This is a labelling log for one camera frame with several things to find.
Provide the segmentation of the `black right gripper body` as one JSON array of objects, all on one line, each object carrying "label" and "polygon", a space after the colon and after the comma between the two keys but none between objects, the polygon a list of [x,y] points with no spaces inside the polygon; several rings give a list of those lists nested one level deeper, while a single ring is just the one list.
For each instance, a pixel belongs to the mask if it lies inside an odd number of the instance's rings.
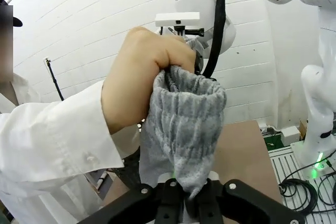
[{"label": "black right gripper body", "polygon": [[196,58],[195,58],[195,64],[194,64],[194,73],[195,74],[201,74],[203,70],[203,56],[200,54],[198,50],[195,50],[196,52]]}]

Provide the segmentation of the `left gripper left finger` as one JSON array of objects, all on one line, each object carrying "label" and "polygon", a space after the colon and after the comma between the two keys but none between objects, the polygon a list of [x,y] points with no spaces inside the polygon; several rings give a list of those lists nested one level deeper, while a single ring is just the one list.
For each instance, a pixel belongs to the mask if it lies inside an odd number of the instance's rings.
[{"label": "left gripper left finger", "polygon": [[152,188],[140,184],[137,188],[104,206],[81,224],[113,223],[179,223],[183,210],[184,191],[176,179],[168,179]]}]

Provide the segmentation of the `person's right hand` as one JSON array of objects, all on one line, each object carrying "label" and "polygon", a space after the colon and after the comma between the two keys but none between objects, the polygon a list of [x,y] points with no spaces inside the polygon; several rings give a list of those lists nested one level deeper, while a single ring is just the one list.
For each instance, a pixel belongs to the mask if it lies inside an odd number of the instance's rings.
[{"label": "person's right hand", "polygon": [[132,28],[115,58],[101,92],[110,134],[146,118],[155,77],[171,65],[194,72],[196,53],[179,36]]}]

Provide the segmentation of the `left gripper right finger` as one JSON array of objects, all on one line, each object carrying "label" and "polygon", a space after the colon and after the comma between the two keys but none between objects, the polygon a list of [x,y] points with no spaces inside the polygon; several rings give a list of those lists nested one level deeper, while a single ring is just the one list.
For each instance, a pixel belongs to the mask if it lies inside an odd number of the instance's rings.
[{"label": "left gripper right finger", "polygon": [[225,184],[207,179],[204,185],[204,222],[305,223],[305,217],[239,179]]}]

